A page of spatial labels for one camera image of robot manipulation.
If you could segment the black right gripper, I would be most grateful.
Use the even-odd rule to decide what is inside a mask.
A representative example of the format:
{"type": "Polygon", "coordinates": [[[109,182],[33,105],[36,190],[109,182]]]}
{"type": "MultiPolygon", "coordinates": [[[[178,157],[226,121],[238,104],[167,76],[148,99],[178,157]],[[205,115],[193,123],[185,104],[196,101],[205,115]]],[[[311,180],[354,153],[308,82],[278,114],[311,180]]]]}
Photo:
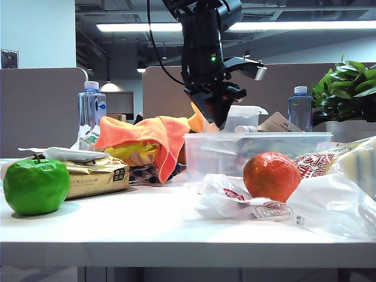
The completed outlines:
{"type": "Polygon", "coordinates": [[[238,84],[231,81],[230,73],[224,75],[223,81],[216,80],[209,85],[188,84],[184,87],[184,92],[191,98],[204,118],[209,123],[214,123],[219,130],[225,127],[233,100],[241,102],[246,97],[246,90],[240,89],[238,84]]]}

